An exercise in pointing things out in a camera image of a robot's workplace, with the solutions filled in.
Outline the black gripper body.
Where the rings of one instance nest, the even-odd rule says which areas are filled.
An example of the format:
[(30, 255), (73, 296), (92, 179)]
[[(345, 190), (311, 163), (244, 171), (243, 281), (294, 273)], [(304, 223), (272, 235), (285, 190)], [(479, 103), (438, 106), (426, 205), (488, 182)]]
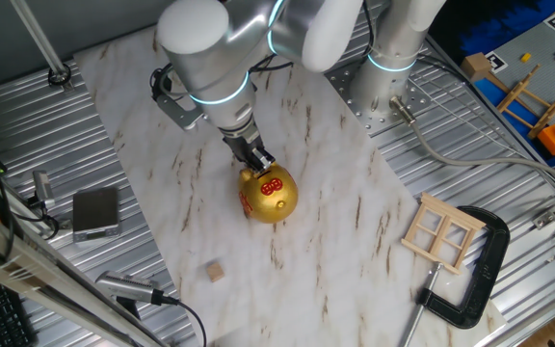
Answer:
[(259, 160), (263, 147), (260, 133), (255, 125), (249, 125), (236, 130), (222, 130), (224, 142), (233, 154), (242, 162)]

